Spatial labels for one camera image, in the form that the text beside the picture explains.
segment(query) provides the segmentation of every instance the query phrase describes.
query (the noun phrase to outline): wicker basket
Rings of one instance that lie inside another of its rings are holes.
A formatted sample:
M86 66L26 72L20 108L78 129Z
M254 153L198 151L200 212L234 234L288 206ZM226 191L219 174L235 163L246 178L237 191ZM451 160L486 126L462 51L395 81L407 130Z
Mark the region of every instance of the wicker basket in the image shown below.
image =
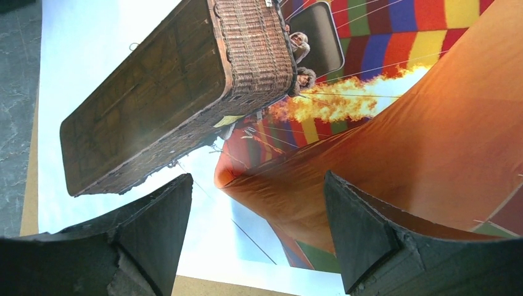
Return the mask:
M276 3L183 0L60 129L70 195L124 193L296 79Z

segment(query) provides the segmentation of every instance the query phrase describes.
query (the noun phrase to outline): white sky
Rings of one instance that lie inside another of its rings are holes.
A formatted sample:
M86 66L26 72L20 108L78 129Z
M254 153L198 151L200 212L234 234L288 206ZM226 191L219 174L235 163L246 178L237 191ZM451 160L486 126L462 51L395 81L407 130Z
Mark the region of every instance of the white sky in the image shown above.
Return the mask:
M62 120L130 53L129 45L141 42L178 2L43 1L38 123L41 232L56 232L107 213L184 172L180 167L165 168L123 196L74 199L65 187L59 139ZM297 295L343 295L339 274L288 267L267 222L214 187L219 154L211 151L209 147L199 149L181 160L201 188L195 185L193 189L178 274Z

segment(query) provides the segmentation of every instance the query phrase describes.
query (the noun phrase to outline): gray floor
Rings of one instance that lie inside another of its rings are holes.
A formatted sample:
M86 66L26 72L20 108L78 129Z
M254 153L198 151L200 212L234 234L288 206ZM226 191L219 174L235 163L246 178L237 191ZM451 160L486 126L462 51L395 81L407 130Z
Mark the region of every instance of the gray floor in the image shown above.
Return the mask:
M20 232L41 35L40 1L0 15L0 237Z

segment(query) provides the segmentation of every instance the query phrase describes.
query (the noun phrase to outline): yellow tag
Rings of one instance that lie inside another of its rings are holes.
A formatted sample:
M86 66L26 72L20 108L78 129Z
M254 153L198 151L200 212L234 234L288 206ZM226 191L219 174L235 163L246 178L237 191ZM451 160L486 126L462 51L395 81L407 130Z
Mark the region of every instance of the yellow tag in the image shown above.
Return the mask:
M238 119L244 117L242 116L224 116L220 122L214 125L215 128L220 128L225 125L232 125L233 123L237 122Z

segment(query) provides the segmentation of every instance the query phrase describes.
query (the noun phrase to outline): person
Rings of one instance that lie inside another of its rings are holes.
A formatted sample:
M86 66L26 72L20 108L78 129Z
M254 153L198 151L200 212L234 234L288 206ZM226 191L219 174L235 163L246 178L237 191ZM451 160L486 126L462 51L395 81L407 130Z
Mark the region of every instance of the person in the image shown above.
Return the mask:
M311 69L299 67L296 83L287 94L289 97L295 97L298 96L300 92L313 88L314 85L316 85L316 73Z
M292 33L289 37L294 60L299 64L310 52L310 46L308 44L309 38L302 32Z
M284 31L290 35L290 23L289 22L285 22L285 27L284 27Z

